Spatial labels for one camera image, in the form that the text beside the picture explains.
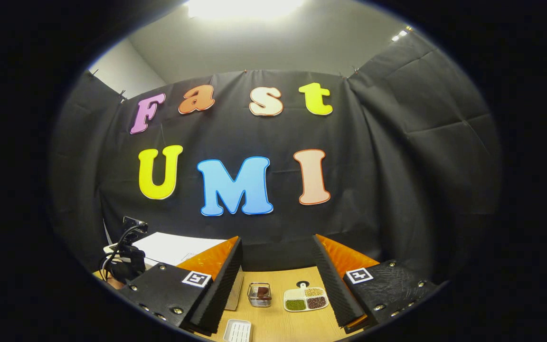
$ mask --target blue letter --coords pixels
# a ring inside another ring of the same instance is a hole
[[[236,180],[233,180],[220,160],[204,160],[198,164],[198,170],[204,175],[204,216],[221,216],[223,208],[217,201],[217,194],[230,213],[235,214],[237,207],[246,194],[246,203],[242,212],[248,215],[267,214],[274,206],[267,201],[265,169],[269,160],[265,157],[246,158],[239,168]]]

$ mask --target peach letter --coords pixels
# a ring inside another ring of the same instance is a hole
[[[176,188],[176,164],[179,154],[183,152],[180,145],[165,147],[161,154],[166,156],[166,168],[161,185],[153,184],[153,160],[158,156],[158,150],[149,149],[139,153],[139,188],[145,197],[152,200],[163,200],[172,195]]]
[[[252,89],[248,108],[254,115],[278,115],[282,113],[284,105],[278,100],[282,93],[275,87],[260,86]]]
[[[323,89],[320,84],[313,83],[299,88],[300,93],[305,93],[305,106],[313,114],[328,115],[332,113],[332,106],[322,102],[322,95],[330,96],[330,90]]]
[[[303,194],[299,197],[299,203],[309,206],[330,200],[330,192],[324,189],[322,176],[322,160],[325,156],[323,150],[316,149],[302,150],[293,156],[301,165],[303,179]]]
[[[215,89],[211,85],[200,85],[189,90],[183,96],[185,100],[179,105],[180,114],[189,114],[195,110],[207,110],[215,104],[212,93]]]
[[[144,132],[147,129],[147,120],[153,119],[158,104],[162,104],[165,99],[166,95],[160,94],[140,101],[139,111],[136,113],[136,119],[134,119],[134,126],[130,129],[130,134]]]

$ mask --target metal basket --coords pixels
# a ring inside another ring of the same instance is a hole
[[[267,292],[259,297],[258,289],[266,287]],[[269,284],[266,282],[251,282],[248,285],[248,300],[254,307],[270,307],[272,305],[272,294]]]

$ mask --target wooden board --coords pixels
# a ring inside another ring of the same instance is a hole
[[[337,326],[332,306],[306,312],[284,310],[284,291],[297,288],[298,281],[308,281],[310,286],[324,288],[318,269],[314,267],[275,272],[244,272],[244,281],[239,293],[239,303],[235,311],[225,310],[219,331],[208,337],[209,340],[223,342],[227,321],[245,320],[252,323],[251,342],[332,342],[361,333],[363,329],[345,334]],[[246,296],[251,282],[268,282],[271,286],[271,307],[253,307]]]

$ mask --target orange letter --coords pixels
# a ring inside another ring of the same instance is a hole
[[[293,156],[301,165],[303,178],[303,194],[299,197],[299,203],[309,206],[330,200],[330,192],[324,189],[322,176],[321,162],[325,156],[323,150],[315,149],[302,150]]]
[[[215,89],[211,85],[200,85],[189,90],[183,96],[185,100],[179,105],[180,114],[189,114],[195,110],[207,110],[215,104],[212,93]]]
[[[275,87],[256,87],[250,92],[252,102],[248,108],[254,115],[278,115],[284,109],[280,96],[282,93]]]

